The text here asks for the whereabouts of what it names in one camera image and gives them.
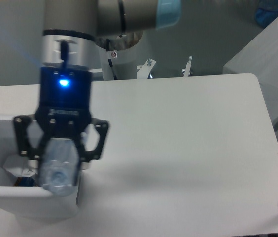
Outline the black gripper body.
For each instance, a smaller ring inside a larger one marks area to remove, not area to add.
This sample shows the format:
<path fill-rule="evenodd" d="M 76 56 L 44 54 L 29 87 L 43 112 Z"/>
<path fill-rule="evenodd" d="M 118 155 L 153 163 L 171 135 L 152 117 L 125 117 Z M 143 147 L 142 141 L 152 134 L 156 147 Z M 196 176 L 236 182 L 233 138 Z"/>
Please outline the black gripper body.
<path fill-rule="evenodd" d="M 72 138 L 91 123 L 92 73 L 78 69 L 42 67 L 35 120 L 52 138 Z"/>

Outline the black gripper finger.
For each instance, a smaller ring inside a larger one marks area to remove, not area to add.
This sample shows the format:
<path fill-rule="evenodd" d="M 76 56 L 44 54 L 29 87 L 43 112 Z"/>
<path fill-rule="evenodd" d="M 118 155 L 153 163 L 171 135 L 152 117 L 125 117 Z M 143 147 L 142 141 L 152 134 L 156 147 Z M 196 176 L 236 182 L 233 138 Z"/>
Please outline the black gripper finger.
<path fill-rule="evenodd" d="M 43 131 L 38 146 L 33 147 L 30 143 L 28 128 L 36 120 Z M 53 135 L 53 117 L 38 115 L 18 115 L 13 118 L 13 127 L 18 147 L 18 154 L 28 158 L 30 168 L 37 171 L 38 177 L 42 175 L 41 167 L 45 161 L 44 155 L 49 141 Z"/>
<path fill-rule="evenodd" d="M 109 131 L 109 122 L 107 120 L 93 118 L 90 125 L 94 128 L 98 135 L 97 139 L 94 141 L 92 149 L 86 148 L 87 143 L 83 140 L 82 131 L 77 131 L 75 128 L 73 130 L 72 140 L 79 156 L 78 170 L 88 169 L 91 161 L 101 159 L 106 137 Z"/>

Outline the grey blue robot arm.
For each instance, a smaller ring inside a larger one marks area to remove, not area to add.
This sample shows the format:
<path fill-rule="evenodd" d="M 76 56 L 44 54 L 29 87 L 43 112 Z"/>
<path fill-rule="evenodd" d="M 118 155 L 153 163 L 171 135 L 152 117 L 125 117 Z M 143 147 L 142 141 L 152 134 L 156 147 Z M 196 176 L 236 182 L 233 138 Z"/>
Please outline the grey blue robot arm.
<path fill-rule="evenodd" d="M 172 26 L 180 15 L 178 0 L 46 1 L 38 108 L 13 120 L 30 171 L 74 176 L 101 157 L 109 123 L 89 109 L 96 37 Z"/>

